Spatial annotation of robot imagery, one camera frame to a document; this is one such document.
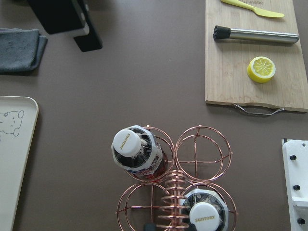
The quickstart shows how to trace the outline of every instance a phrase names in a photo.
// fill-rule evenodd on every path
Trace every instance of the yellow lemon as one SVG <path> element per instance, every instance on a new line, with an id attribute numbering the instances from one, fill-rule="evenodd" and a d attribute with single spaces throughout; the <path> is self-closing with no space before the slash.
<path id="1" fill-rule="evenodd" d="M 254 58 L 247 67 L 248 76 L 257 83 L 266 83 L 276 72 L 275 64 L 267 57 Z"/>

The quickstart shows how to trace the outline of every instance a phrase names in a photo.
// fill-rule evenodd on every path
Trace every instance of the gray cloth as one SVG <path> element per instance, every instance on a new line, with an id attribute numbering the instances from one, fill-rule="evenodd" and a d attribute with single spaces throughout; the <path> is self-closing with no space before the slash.
<path id="1" fill-rule="evenodd" d="M 0 73 L 32 71 L 38 67 L 47 43 L 38 29 L 0 28 Z"/>

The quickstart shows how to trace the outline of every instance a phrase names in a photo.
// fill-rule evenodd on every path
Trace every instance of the bottle cap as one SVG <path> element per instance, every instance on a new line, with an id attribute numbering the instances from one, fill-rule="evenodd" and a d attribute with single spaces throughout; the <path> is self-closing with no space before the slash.
<path id="1" fill-rule="evenodd" d="M 214 206 L 207 202 L 196 203 L 190 210 L 189 220 L 197 231 L 216 231 L 220 217 Z"/>
<path id="2" fill-rule="evenodd" d="M 125 157 L 135 156 L 141 147 L 140 137 L 129 129 L 120 130 L 114 137 L 114 149 Z"/>

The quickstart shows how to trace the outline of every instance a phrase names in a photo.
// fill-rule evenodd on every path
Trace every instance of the yellow plastic knife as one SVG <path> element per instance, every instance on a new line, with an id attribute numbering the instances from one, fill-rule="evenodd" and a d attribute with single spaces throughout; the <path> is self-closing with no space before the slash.
<path id="1" fill-rule="evenodd" d="M 241 2 L 239 0 L 221 0 L 221 1 L 225 2 L 227 4 L 231 4 L 231 5 L 234 5 L 234 6 L 239 6 L 239 7 L 243 7 L 243 8 L 252 10 L 253 12 L 255 12 L 255 14 L 260 15 L 260 16 L 271 17 L 271 18 L 284 17 L 283 13 L 277 13 L 277 12 L 273 12 L 273 11 L 263 10 L 261 8 L 246 4 L 246 3 Z"/>

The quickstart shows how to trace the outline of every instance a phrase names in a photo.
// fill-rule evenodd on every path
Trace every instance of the brown table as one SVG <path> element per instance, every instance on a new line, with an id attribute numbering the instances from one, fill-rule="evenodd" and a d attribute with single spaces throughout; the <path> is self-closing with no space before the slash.
<path id="1" fill-rule="evenodd" d="M 37 70 L 0 76 L 0 95 L 39 105 L 13 230 L 119 230 L 117 202 L 137 182 L 113 163 L 110 145 L 134 124 L 174 142 L 199 124 L 221 131 L 234 156 L 218 184 L 237 205 L 236 230 L 290 230 L 281 138 L 308 140 L 308 115 L 254 117 L 205 104 L 204 0 L 89 5 L 103 49 L 82 53 L 67 35 L 48 35 L 25 1 L 0 3 L 1 27 L 48 37 Z M 308 5 L 294 5 L 308 72 Z"/>

